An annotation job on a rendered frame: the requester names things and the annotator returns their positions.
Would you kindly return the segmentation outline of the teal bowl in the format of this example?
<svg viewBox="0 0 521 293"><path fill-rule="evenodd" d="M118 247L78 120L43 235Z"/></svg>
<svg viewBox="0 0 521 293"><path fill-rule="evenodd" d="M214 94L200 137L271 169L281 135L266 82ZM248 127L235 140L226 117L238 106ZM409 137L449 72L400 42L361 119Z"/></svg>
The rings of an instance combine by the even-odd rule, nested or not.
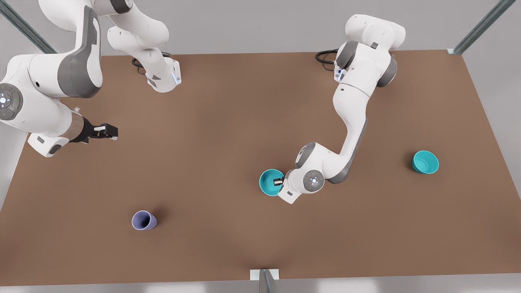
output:
<svg viewBox="0 0 521 293"><path fill-rule="evenodd" d="M434 174L438 171L439 161L432 152L421 150L414 154L411 165L419 174Z"/></svg>
<svg viewBox="0 0 521 293"><path fill-rule="evenodd" d="M277 169L267 169L259 178L259 187L261 191L270 196L277 196L281 186L274 186L273 179L284 177L284 174Z"/></svg>

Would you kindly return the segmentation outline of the purple cup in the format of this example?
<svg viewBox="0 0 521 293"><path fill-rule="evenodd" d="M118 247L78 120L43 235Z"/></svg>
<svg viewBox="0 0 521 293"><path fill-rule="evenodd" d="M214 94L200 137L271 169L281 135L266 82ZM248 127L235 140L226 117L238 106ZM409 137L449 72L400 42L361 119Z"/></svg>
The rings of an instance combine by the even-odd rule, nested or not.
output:
<svg viewBox="0 0 521 293"><path fill-rule="evenodd" d="M133 215L131 224L134 229L145 231L155 228L158 220L148 211L138 211Z"/></svg>

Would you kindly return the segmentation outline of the silver frame post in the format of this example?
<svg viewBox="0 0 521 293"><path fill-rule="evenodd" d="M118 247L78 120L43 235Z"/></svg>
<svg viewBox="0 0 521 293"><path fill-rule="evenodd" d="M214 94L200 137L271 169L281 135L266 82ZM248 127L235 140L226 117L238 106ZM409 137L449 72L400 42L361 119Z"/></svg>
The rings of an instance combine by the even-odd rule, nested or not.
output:
<svg viewBox="0 0 521 293"><path fill-rule="evenodd" d="M279 279L279 269L250 269L250 280L258 281L258 293L280 293Z"/></svg>
<svg viewBox="0 0 521 293"><path fill-rule="evenodd" d="M454 48L447 49L448 55L462 55L466 52L516 1L517 0L499 0Z"/></svg>
<svg viewBox="0 0 521 293"><path fill-rule="evenodd" d="M41 52L45 54L57 53L5 0L0 0L0 13Z"/></svg>

